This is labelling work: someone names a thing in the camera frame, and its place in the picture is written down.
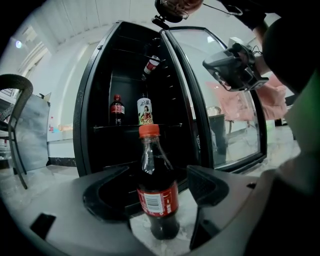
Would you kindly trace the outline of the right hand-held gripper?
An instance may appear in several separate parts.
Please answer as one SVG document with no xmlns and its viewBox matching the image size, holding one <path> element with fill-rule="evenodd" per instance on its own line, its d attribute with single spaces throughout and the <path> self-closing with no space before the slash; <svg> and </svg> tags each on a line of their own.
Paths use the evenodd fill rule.
<svg viewBox="0 0 320 256">
<path fill-rule="evenodd" d="M 252 91 L 269 80 L 260 75 L 251 49 L 235 42 L 231 50 L 217 52 L 202 62 L 203 67 L 226 90 Z"/>
</svg>

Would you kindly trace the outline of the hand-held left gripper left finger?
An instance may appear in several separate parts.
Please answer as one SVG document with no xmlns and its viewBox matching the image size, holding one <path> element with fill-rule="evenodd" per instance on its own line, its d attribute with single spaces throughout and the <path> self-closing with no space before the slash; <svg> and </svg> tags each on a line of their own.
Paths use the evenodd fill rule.
<svg viewBox="0 0 320 256">
<path fill-rule="evenodd" d="M 64 181 L 48 188 L 16 215 L 15 221 L 37 249 L 48 255 L 155 256 L 133 234 L 129 217 L 115 202 L 124 198 L 129 167 Z M 111 195 L 106 204 L 100 188 Z"/>
</svg>

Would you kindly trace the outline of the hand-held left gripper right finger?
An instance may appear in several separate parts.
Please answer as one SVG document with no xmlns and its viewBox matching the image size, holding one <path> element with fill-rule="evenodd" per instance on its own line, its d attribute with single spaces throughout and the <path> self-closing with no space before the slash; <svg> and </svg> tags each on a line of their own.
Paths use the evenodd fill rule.
<svg viewBox="0 0 320 256">
<path fill-rule="evenodd" d="M 187 256 L 245 256 L 267 205 L 276 170 L 259 177 L 187 166 L 197 215 Z"/>
</svg>

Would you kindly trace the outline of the cola bottle red cap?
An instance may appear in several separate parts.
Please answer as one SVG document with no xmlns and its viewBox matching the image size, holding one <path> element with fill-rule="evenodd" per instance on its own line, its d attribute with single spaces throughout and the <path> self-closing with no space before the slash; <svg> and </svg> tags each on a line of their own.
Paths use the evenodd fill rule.
<svg viewBox="0 0 320 256">
<path fill-rule="evenodd" d="M 137 194 L 150 221 L 150 231 L 158 240 L 174 239 L 180 229 L 176 213 L 179 209 L 176 172 L 160 145 L 157 124 L 139 127 L 143 144 L 141 168 L 137 171 Z"/>
<path fill-rule="evenodd" d="M 125 106 L 121 102 L 121 96 L 115 94 L 113 102 L 109 108 L 109 124 L 111 126 L 121 126 L 125 119 Z"/>
</svg>

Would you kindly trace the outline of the black display fridge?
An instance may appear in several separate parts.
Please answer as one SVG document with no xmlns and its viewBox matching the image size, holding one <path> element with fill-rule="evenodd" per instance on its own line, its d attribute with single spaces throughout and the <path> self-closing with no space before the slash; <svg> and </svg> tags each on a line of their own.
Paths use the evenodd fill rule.
<svg viewBox="0 0 320 256">
<path fill-rule="evenodd" d="M 195 145 L 179 76 L 160 31 L 118 21 L 100 41 L 83 73 L 73 115 L 73 147 L 83 177 L 113 166 L 133 170 L 141 163 L 137 101 L 144 94 L 152 105 L 160 143 L 177 171 L 180 190 L 187 186 L 186 167 L 196 163 Z M 160 59 L 143 75 L 152 56 Z M 121 96 L 124 122 L 110 125 L 110 105 Z"/>
</svg>

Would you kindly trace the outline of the person's right forearm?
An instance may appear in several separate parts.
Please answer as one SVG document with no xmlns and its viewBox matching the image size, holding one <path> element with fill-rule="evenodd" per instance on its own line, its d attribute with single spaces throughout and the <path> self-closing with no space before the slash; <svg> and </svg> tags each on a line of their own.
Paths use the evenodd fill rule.
<svg viewBox="0 0 320 256">
<path fill-rule="evenodd" d="M 256 28 L 253 29 L 253 33 L 255 34 L 260 44 L 263 43 L 264 35 L 267 29 L 268 25 L 265 21 L 263 21 L 262 24 L 258 25 Z M 266 64 L 262 54 L 255 58 L 255 67 L 261 76 L 271 71 L 268 65 Z"/>
</svg>

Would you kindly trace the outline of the glass fridge door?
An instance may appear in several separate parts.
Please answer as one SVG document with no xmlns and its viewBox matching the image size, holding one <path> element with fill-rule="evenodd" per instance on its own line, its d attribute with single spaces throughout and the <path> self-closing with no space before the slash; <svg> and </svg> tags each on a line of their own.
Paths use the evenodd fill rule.
<svg viewBox="0 0 320 256">
<path fill-rule="evenodd" d="M 259 97 L 255 91 L 246 96 L 253 107 L 252 121 L 226 120 L 227 142 L 224 165 L 215 166 L 209 117 L 222 114 L 218 97 L 206 85 L 220 85 L 203 67 L 208 56 L 226 49 L 226 44 L 204 27 L 181 26 L 162 30 L 161 36 L 170 53 L 184 93 L 189 116 L 196 164 L 229 173 L 243 173 L 267 157 L 267 128 Z"/>
</svg>

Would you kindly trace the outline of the pink quilted blanket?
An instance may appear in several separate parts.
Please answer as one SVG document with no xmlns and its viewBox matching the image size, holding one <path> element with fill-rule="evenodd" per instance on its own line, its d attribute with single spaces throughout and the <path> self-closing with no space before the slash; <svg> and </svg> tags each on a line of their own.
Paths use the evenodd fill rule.
<svg viewBox="0 0 320 256">
<path fill-rule="evenodd" d="M 205 84 L 217 96 L 219 107 L 227 121 L 252 121 L 254 119 L 253 106 L 246 98 L 251 95 L 249 91 L 228 92 L 216 82 L 207 81 Z M 274 74 L 271 74 L 267 83 L 255 90 L 267 121 L 281 119 L 286 114 L 286 89 L 287 87 Z"/>
</svg>

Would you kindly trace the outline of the person's dark top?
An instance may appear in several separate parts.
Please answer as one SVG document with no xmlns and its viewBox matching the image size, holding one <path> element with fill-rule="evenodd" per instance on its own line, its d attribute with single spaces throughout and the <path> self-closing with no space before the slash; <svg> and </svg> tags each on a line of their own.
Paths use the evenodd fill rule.
<svg viewBox="0 0 320 256">
<path fill-rule="evenodd" d="M 249 29 L 264 26 L 267 14 L 279 19 L 262 40 L 266 65 L 293 93 L 300 94 L 315 71 L 320 71 L 320 0 L 218 0 L 226 9 L 239 8 L 237 19 Z"/>
</svg>

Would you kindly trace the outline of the black trash bin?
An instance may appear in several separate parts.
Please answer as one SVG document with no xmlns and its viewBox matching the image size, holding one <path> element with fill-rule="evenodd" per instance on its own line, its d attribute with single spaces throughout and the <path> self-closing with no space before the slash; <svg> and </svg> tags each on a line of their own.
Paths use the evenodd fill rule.
<svg viewBox="0 0 320 256">
<path fill-rule="evenodd" d="M 212 151 L 214 166 L 221 166 L 226 163 L 227 142 L 226 142 L 226 128 L 225 115 L 218 114 L 209 117 L 210 129 L 212 131 Z"/>
</svg>

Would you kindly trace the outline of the clear water bottle red label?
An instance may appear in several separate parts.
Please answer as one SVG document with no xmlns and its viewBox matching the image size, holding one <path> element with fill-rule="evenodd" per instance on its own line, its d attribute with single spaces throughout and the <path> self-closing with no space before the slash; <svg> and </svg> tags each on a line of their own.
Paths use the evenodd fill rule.
<svg viewBox="0 0 320 256">
<path fill-rule="evenodd" d="M 144 76 L 148 76 L 151 74 L 151 72 L 153 70 L 155 70 L 157 68 L 157 66 L 160 63 L 160 58 L 157 57 L 156 55 L 153 55 L 147 62 L 147 64 L 145 65 L 144 69 L 143 69 L 143 75 Z"/>
</svg>

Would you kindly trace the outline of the white label tea bottle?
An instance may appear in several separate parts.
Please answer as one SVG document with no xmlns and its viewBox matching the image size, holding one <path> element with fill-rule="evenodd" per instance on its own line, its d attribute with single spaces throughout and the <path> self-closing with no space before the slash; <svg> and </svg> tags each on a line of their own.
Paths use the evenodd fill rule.
<svg viewBox="0 0 320 256">
<path fill-rule="evenodd" d="M 153 124 L 153 111 L 152 103 L 149 98 L 144 94 L 137 100 L 137 112 L 138 112 L 138 124 L 141 125 L 151 125 Z"/>
</svg>

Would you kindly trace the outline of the grey metal panel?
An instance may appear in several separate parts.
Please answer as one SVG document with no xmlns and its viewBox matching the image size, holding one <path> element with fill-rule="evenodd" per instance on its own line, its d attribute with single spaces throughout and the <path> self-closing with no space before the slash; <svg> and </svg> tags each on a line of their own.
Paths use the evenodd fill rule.
<svg viewBox="0 0 320 256">
<path fill-rule="evenodd" d="M 48 156 L 47 132 L 50 106 L 32 94 L 18 120 L 15 135 L 24 169 L 29 172 L 46 166 Z"/>
</svg>

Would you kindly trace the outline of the dark wicker chair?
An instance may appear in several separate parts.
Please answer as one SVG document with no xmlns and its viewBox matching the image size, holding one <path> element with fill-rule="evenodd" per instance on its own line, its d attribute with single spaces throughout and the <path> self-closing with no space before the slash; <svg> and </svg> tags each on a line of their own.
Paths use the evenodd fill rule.
<svg viewBox="0 0 320 256">
<path fill-rule="evenodd" d="M 22 163 L 21 155 L 18 149 L 16 128 L 24 107 L 33 93 L 33 85 L 27 78 L 21 75 L 2 74 L 0 75 L 0 91 L 5 89 L 18 89 L 20 91 L 20 94 L 9 114 L 8 124 L 5 124 L 4 118 L 0 117 L 0 130 L 8 132 L 7 139 L 9 140 L 13 169 L 18 174 L 24 189 L 27 189 L 28 186 L 22 175 L 26 174 L 27 172 L 24 164 Z"/>
</svg>

